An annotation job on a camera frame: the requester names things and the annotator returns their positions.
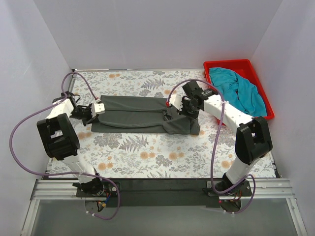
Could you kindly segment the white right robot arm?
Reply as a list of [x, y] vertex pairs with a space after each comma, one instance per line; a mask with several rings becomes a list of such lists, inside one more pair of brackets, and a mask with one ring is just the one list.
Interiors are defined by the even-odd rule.
[[219, 120], [219, 127], [226, 125], [233, 131], [236, 158], [222, 180], [211, 183], [213, 192], [232, 196], [241, 189], [240, 184], [258, 160], [273, 148], [268, 122], [262, 116], [243, 113], [226, 101], [216, 88], [202, 89], [198, 82], [193, 79], [181, 82], [185, 96], [170, 96], [169, 102], [174, 105], [179, 101], [179, 113], [191, 118], [197, 118], [199, 111], [209, 113]]

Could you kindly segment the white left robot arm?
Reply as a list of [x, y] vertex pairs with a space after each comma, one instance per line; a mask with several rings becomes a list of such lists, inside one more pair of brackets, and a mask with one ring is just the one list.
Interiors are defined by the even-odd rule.
[[47, 155], [70, 168], [79, 181], [75, 187], [98, 197], [104, 193], [105, 185], [96, 169], [79, 153], [79, 138], [70, 119], [80, 120], [86, 126], [98, 121], [98, 115], [103, 114], [105, 108], [99, 99], [88, 106], [77, 105], [75, 96], [69, 91], [62, 93], [53, 100], [50, 114], [36, 125]]

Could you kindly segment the dark grey t shirt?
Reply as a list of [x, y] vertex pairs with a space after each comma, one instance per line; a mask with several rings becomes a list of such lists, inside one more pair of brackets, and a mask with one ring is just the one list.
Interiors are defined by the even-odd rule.
[[198, 135], [196, 119], [180, 115], [166, 106], [165, 98], [101, 96], [105, 112], [92, 124], [96, 133], [166, 133]]

